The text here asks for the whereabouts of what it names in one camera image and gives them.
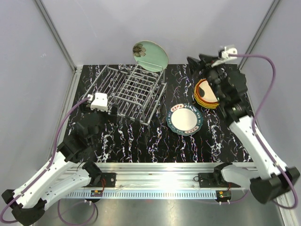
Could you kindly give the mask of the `green floral plate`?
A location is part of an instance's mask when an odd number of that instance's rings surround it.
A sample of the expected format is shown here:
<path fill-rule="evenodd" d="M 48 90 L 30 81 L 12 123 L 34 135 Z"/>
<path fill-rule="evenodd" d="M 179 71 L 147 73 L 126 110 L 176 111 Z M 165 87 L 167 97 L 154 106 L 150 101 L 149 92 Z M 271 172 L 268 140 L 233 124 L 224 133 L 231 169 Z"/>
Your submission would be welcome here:
<path fill-rule="evenodd" d="M 164 71 L 168 66 L 168 56 L 163 48 L 149 40 L 137 42 L 132 53 L 135 61 L 143 69 L 157 73 Z"/>

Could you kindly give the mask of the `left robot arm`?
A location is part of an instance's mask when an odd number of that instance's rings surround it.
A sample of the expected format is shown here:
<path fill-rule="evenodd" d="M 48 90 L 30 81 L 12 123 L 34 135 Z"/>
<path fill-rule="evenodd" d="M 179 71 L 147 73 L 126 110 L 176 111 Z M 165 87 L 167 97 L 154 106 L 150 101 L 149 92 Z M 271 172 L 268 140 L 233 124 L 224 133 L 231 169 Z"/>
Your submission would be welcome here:
<path fill-rule="evenodd" d="M 37 222 L 54 203 L 81 187 L 99 187 L 100 196 L 105 187 L 114 187 L 116 173 L 104 173 L 87 160 L 97 148 L 97 136 L 108 123 L 115 123 L 117 112 L 87 111 L 76 122 L 73 131 L 57 144 L 61 129 L 76 104 L 59 125 L 53 144 L 53 153 L 48 162 L 27 182 L 16 189 L 2 193 L 7 209 L 15 218 L 13 223 L 30 226 Z"/>

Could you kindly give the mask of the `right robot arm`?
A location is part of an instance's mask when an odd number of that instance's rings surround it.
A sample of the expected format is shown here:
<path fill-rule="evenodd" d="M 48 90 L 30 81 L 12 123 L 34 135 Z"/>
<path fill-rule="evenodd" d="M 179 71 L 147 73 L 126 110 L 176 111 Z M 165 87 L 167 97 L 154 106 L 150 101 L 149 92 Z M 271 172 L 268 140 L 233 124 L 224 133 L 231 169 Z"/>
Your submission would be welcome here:
<path fill-rule="evenodd" d="M 298 195 L 294 185 L 300 178 L 300 172 L 296 167 L 288 167 L 276 155 L 256 126 L 258 113 L 252 114 L 244 99 L 247 92 L 246 76 L 239 69 L 223 72 L 225 61 L 234 57 L 236 54 L 200 54 L 198 59 L 187 57 L 191 75 L 202 73 L 206 78 L 219 102 L 220 117 L 238 137 L 257 168 L 257 171 L 249 171 L 233 163 L 222 163 L 214 168 L 213 182 L 218 187 L 234 183 L 250 190 L 254 198 L 262 204 L 292 192 L 292 208 L 296 208 Z"/>

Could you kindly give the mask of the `white plate blue patterned rim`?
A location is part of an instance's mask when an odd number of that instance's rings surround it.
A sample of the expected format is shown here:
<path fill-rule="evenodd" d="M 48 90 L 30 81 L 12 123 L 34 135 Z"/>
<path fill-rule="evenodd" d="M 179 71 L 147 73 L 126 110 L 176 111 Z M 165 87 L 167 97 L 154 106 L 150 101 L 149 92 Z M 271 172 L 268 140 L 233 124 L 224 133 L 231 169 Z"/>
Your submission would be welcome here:
<path fill-rule="evenodd" d="M 201 112 L 190 104 L 176 104 L 166 115 L 168 127 L 181 136 L 191 136 L 197 133 L 203 125 Z"/>

